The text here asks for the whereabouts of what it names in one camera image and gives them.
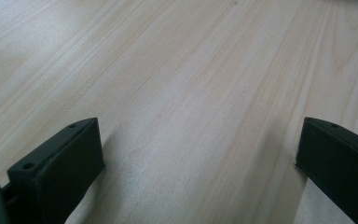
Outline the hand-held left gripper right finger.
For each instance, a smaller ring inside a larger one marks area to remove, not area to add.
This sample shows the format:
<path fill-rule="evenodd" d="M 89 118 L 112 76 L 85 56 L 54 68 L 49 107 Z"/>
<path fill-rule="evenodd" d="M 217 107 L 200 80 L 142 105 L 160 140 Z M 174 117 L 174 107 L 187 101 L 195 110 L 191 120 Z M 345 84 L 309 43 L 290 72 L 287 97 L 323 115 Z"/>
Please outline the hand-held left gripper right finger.
<path fill-rule="evenodd" d="M 329 121 L 304 119 L 296 167 L 358 224 L 358 134 Z"/>

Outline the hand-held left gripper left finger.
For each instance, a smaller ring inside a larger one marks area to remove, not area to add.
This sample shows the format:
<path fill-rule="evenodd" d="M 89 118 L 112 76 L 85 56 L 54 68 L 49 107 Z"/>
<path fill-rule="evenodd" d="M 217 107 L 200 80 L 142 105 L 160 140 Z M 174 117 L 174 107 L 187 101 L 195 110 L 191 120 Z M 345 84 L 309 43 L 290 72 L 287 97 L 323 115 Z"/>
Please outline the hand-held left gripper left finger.
<path fill-rule="evenodd" d="M 8 170 L 15 224 L 63 224 L 103 170 L 96 118 L 68 125 Z"/>

